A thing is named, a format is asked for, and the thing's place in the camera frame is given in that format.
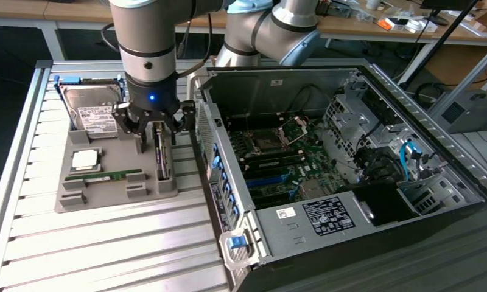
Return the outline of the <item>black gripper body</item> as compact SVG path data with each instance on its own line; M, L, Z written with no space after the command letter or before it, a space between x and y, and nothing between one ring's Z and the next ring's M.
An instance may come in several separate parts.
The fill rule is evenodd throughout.
M144 82L131 75L126 76L130 94L130 110L136 117L151 114L159 118L162 113L172 116L180 108L178 99L178 76L171 75L158 82Z

